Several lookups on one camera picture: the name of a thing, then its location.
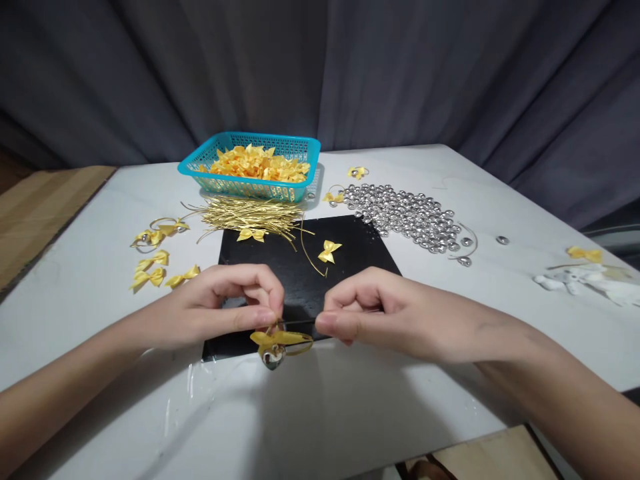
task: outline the yellow bow with wire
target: yellow bow with wire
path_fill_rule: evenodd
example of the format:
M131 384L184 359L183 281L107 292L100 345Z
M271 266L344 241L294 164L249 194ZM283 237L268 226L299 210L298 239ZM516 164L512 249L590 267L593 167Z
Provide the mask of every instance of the yellow bow with wire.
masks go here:
M349 176L355 177L358 180L360 180L362 176L366 175L367 173L368 170L364 167L352 167L349 169Z
M184 230L189 230L189 226L186 223L182 222L182 219L180 218L178 218L178 220L176 220L173 225L158 225L158 231L161 231L168 237L172 236L176 231L184 231Z
M571 247L567 253L572 259L584 258L592 263L602 263L602 250L583 250L580 247Z
M165 277L166 271L164 268L156 268L151 274L144 271L137 271L133 276L133 285L129 287L129 290L142 286L147 280L149 280L154 286L159 287Z
M338 248L340 247L342 247L342 243L334 243L331 240L325 240L325 250L320 255L318 255L318 258L325 263L328 261L330 261L331 263L335 263L333 261L332 252L338 250Z
M293 357L300 355L308 351L313 346L313 338L306 333L288 332L284 330L278 330L273 335L269 335L265 332L256 331L251 334L251 340L258 344L258 354L262 358L264 352L271 351L276 345L296 345L298 343L310 342L304 348L289 353L287 355Z
M192 279L199 273L200 273L200 267L198 267L197 265L194 265L193 268L191 268L191 270L186 272L184 275L174 275L173 277L171 277L169 280L167 280L167 282L165 283L165 286L171 287L171 290L173 290L182 282L184 282L184 280Z
M150 247L156 247L162 243L165 239L165 234L160 230L144 230L144 232L138 233L133 240L132 247L144 247L144 245L137 245L139 241L146 243Z
M261 241L264 243L265 241L265 230L262 229L242 229L240 230L240 235L238 235L238 240L246 240L248 238L253 237L254 239Z
M158 250L158 252L156 252L156 254L152 256L152 258L140 260L135 270L136 272L146 271L154 263L159 263L160 265L168 265L169 252L167 252L166 250Z
M343 203L345 201L345 194L339 193L335 197L331 194L331 192L327 192L322 201L334 201L336 203Z

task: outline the black square mat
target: black square mat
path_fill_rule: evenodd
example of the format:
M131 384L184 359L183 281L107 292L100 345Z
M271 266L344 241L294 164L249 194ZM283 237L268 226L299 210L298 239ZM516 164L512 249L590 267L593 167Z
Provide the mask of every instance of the black square mat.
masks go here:
M276 274L285 288L286 321L314 319L324 306L325 293L340 281L364 270L367 267L380 267L400 274L391 254L387 250L378 232L352 215L330 217L304 222L305 230L315 233L303 233L305 248L320 271L327 266L327 278L321 276L311 266L300 245L300 232L293 244L284 238L269 234L265 242L254 239L237 241L238 232L225 230L218 263L236 265L238 263L266 263ZM323 263L318 255L324 250L325 240L341 243L333 252L335 265ZM223 308L239 307L244 299L228 299ZM312 323L292 325L291 330L311 335L314 340L326 338L318 334ZM256 352L257 345L249 338L251 332L224 335L205 342L202 358L204 361L220 360Z

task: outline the hand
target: hand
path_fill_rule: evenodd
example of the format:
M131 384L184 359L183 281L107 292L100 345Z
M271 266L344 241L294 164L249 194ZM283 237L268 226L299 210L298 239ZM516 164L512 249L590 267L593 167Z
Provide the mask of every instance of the hand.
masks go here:
M520 320L455 293L370 267L325 296L318 332L388 347L437 362L518 356L533 330Z
M220 309L226 297L249 306ZM142 349L184 345L274 324L282 316L285 291L266 265L214 265L170 294L121 320Z

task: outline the left hand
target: left hand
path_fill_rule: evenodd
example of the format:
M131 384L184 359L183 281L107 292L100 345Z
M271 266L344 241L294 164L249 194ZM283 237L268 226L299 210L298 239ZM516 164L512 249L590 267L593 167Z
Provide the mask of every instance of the left hand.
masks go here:
M220 309L226 297L244 297L249 305ZM284 298L282 284L266 265L214 265L121 322L136 347L176 349L268 327L282 317Z

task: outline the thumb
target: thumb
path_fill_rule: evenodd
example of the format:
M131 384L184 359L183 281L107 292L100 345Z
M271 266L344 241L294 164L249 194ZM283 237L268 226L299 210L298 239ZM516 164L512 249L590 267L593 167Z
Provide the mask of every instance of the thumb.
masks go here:
M226 333L255 330L275 323L275 313L263 305L211 310L207 316L208 338Z
M340 340L358 340L393 347L399 333L392 315L335 310L322 312L315 321L318 333Z

